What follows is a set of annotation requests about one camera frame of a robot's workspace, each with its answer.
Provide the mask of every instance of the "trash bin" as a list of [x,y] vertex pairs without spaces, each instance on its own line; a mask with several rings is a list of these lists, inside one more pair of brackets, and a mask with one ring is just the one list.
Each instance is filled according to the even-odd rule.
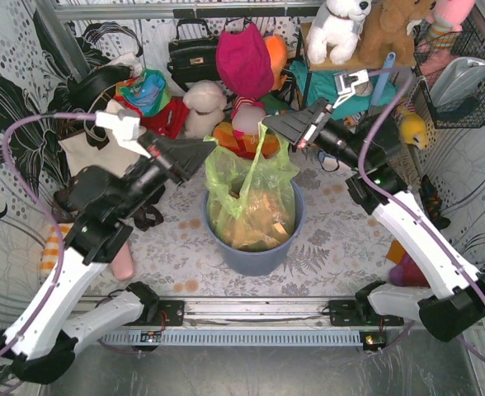
[[210,227],[210,222],[208,221],[206,206],[210,193],[206,192],[202,204],[202,218],[205,227],[208,229],[211,237],[219,245],[220,254],[226,261],[226,264],[228,264],[234,271],[245,276],[266,276],[274,271],[286,259],[286,254],[289,251],[290,245],[298,236],[299,231],[301,231],[306,215],[305,201],[301,194],[301,190],[294,181],[292,181],[292,187],[294,188],[295,199],[294,233],[282,245],[265,252],[242,252],[228,246],[215,236]]

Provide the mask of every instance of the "pink plush toy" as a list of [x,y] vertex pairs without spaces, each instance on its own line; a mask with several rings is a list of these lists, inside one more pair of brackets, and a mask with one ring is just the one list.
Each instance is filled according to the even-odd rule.
[[435,48],[451,48],[456,36],[440,38],[452,32],[463,30],[461,23],[472,11],[475,0],[437,0],[431,14],[426,18],[431,23],[426,41]]

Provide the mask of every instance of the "white stuffed dog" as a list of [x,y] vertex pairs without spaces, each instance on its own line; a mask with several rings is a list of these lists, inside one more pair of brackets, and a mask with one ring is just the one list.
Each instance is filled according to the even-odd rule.
[[224,119],[223,110],[227,99],[213,81],[198,82],[186,92],[183,101],[190,109],[190,114],[186,118],[187,138],[204,138]]
[[327,45],[334,46],[329,58],[344,64],[355,52],[364,20],[371,11],[371,0],[326,0],[310,26],[307,36],[308,60],[322,64]]

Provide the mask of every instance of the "blue tube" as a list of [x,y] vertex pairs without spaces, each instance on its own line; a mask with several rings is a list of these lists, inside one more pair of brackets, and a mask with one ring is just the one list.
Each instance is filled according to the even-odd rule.
[[[392,68],[394,62],[397,59],[397,55],[394,52],[390,52],[388,57],[385,59],[384,66],[382,68]],[[384,92],[385,84],[388,82],[389,73],[380,74],[376,86],[374,87],[373,95],[371,96],[371,105],[377,106],[382,97],[382,92]]]

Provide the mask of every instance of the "patterned tablecloth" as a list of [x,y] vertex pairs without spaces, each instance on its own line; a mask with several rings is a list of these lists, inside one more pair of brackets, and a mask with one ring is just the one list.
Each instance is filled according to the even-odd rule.
[[[159,295],[306,296],[352,295],[385,279],[393,266],[385,258],[393,236],[356,205],[346,190],[350,170],[324,172],[312,155],[291,155],[295,178],[307,204],[307,218],[288,258],[268,276],[248,277],[223,262],[202,224],[205,172],[177,188],[170,182],[157,205],[165,222],[129,240],[136,263],[133,281]],[[105,271],[88,290],[103,295],[125,284]]]

